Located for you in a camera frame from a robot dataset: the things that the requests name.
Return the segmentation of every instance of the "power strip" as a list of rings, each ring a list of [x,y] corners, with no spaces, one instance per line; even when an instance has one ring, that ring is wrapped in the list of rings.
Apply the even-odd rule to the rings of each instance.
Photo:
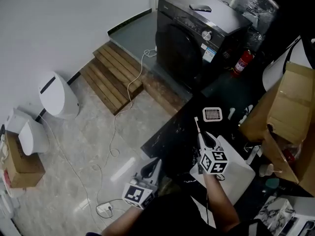
[[[108,212],[110,210],[113,210],[113,207],[112,207],[112,205],[110,203],[105,203],[105,204],[102,204],[102,205],[97,207],[97,211],[99,213]]]

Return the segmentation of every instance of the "tile floor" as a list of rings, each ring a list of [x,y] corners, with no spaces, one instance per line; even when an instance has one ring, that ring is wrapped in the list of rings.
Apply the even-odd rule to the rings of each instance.
[[[46,174],[35,188],[28,188],[19,198],[14,222],[24,236],[73,236],[86,232],[100,232],[118,218],[128,205],[114,201],[113,219],[103,219],[95,211],[95,196],[100,188],[101,174],[97,166],[104,167],[113,135],[113,115],[80,76],[72,85],[80,102],[80,113],[74,120],[62,120],[45,114],[45,130],[50,140],[50,151],[40,155]],[[118,157],[108,157],[102,170],[102,189],[97,201],[103,203],[120,198],[124,184],[130,180],[139,161],[147,158],[140,147],[154,135],[171,116],[145,91],[136,97],[129,112],[116,119],[116,135],[112,148],[120,151]],[[91,204],[91,218],[87,195],[79,178],[65,160],[62,151],[86,187]],[[111,176],[128,160],[135,163],[116,181]]]

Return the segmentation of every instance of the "fire extinguisher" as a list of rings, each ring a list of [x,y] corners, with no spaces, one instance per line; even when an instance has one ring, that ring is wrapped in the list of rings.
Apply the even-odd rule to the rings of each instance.
[[[250,52],[250,50],[244,51],[243,55],[238,60],[238,62],[236,63],[236,65],[233,69],[234,73],[236,73],[237,75],[240,74],[244,70],[244,68],[249,64],[249,62],[252,61],[253,57],[254,56]]]

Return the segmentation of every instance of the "plastic wrap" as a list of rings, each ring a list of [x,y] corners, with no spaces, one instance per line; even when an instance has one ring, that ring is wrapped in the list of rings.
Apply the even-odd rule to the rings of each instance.
[[[230,6],[252,22],[252,27],[265,34],[279,6],[273,0],[232,0]]]
[[[260,34],[253,28],[249,28],[244,36],[244,48],[250,49],[253,52],[257,52],[262,42],[265,39],[265,35]]]

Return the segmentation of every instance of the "black washing machine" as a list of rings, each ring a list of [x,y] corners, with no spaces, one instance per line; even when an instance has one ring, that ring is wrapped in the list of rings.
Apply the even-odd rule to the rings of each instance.
[[[199,91],[223,67],[235,65],[250,25],[220,0],[158,0],[157,61],[190,91]]]

